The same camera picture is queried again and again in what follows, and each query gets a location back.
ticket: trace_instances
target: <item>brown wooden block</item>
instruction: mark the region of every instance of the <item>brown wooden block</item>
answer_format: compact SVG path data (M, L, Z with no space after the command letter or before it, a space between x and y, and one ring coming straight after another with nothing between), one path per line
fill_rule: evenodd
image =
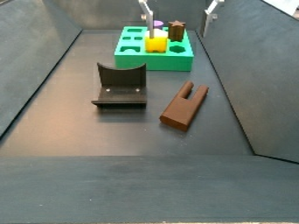
M181 91L173 98L173 101L161 115L161 121L166 125L177 128L178 130L187 131L193 123L193 118L197 115L205 97L209 93L207 86L199 86L194 97L186 99L193 91L194 84L191 81L186 81Z
M183 41L186 23L175 20L169 23L169 39L171 41Z

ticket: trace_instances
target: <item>dark gray floor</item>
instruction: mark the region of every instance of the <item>dark gray floor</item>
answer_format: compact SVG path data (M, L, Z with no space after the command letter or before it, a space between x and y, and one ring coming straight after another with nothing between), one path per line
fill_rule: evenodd
M0 223L299 221L299 166L263 157L2 157L0 179Z
M91 104L119 34L81 35L2 141L0 223L299 221L299 166L251 155L194 32L194 69L149 73L146 110ZM158 118L186 80L210 94L185 134Z
M114 66L121 31L85 31L0 143L0 156L251 155L195 32L187 72L147 72L147 108L98 109L97 63ZM210 86L187 133L161 124L183 83Z
M202 41L253 148L299 162L299 22L259 0L218 13Z

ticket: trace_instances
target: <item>shape sorter board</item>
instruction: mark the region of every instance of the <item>shape sorter board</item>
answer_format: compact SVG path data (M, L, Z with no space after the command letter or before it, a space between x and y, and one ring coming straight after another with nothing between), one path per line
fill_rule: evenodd
M187 31L182 42L167 39L165 53L146 52L146 31L143 26L125 27L115 50L117 68L139 67L146 63L147 70L191 71L194 54Z

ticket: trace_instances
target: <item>wooden block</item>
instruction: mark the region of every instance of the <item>wooden block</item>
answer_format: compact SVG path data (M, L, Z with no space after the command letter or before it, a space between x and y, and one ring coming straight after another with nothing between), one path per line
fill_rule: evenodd
M187 131L193 123L193 118L197 115L205 97L209 93L207 86L199 86L194 97L186 99L193 91L194 84L191 81L186 81L181 91L173 98L173 101L161 115L161 121L166 125L177 128L178 130Z

